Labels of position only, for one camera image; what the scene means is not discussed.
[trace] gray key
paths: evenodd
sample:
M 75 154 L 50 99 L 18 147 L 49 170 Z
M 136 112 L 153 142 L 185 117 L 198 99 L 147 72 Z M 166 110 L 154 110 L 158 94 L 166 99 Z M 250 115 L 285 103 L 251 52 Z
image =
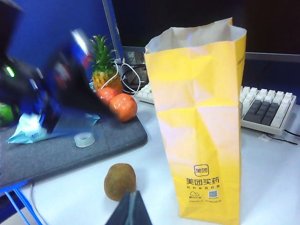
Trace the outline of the gray key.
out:
M 250 107 L 250 109 L 252 108 L 252 110 L 249 109 L 244 117 L 244 120 L 254 123 L 261 123 L 270 106 L 270 103 L 267 101 L 261 102 L 259 100 L 256 100 L 252 106 Z
M 279 108 L 279 104 L 277 103 L 272 103 L 266 113 L 266 115 L 264 116 L 263 120 L 262 120 L 262 124 L 270 126 L 270 124 L 272 123 L 275 114 L 277 112 Z
M 246 114 L 244 120 L 254 122 L 254 123 L 261 123 L 264 115 L 253 115 L 253 114 Z
M 250 109 L 248 110 L 247 114 L 256 114 L 256 112 L 258 111 L 259 107 L 262 105 L 262 102 L 259 100 L 255 100 L 253 102 L 253 104 L 251 105 Z

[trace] white keyboard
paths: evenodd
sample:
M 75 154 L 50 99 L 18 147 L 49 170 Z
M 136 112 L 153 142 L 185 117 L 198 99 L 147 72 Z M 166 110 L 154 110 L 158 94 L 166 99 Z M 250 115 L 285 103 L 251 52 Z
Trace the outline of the white keyboard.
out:
M 143 87 L 135 98 L 153 104 L 150 85 Z M 282 135 L 292 107 L 296 104 L 296 96 L 289 92 L 241 87 L 240 102 L 243 104 L 242 127 Z
M 154 104 L 153 94 L 151 91 L 150 84 L 148 83 L 145 87 L 143 87 L 140 91 L 138 91 L 135 98 L 142 102 L 148 102 L 148 103 Z

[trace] monitor screen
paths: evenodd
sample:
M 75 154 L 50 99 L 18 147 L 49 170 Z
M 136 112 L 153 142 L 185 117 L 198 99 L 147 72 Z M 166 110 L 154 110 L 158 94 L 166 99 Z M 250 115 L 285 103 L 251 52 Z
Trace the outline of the monitor screen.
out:
M 10 0 L 0 0 L 0 57 L 6 53 L 21 8 Z
M 300 1 L 112 0 L 123 46 L 145 47 L 170 27 L 194 27 L 233 17 L 247 29 L 247 52 L 300 54 Z

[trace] gray mouse pad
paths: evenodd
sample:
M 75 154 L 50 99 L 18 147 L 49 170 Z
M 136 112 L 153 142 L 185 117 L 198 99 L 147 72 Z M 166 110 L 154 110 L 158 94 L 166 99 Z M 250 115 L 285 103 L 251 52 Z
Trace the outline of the gray mouse pad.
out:
M 8 144 L 15 132 L 1 129 L 0 188 L 22 181 L 37 181 L 116 155 L 147 142 L 147 134 L 137 117 L 120 123 L 115 118 L 100 120 L 93 127 L 95 142 L 78 148 L 74 135 L 56 137 L 33 144 Z

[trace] desk surface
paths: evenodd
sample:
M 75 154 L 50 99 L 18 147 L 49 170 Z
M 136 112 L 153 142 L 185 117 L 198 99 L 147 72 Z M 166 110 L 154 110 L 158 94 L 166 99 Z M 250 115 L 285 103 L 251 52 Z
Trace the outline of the desk surface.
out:
M 36 183 L 34 199 L 49 225 L 104 225 L 117 202 L 104 193 L 110 166 L 129 163 L 135 169 L 137 189 L 154 225 L 208 225 L 178 217 L 178 204 L 154 106 L 139 103 L 138 117 L 148 143 L 127 153 Z M 286 126 L 300 133 L 300 106 Z M 261 132 L 242 128 L 241 225 L 300 224 L 300 138 L 284 133 L 292 145 L 260 139 Z M 30 185 L 22 188 L 30 197 Z

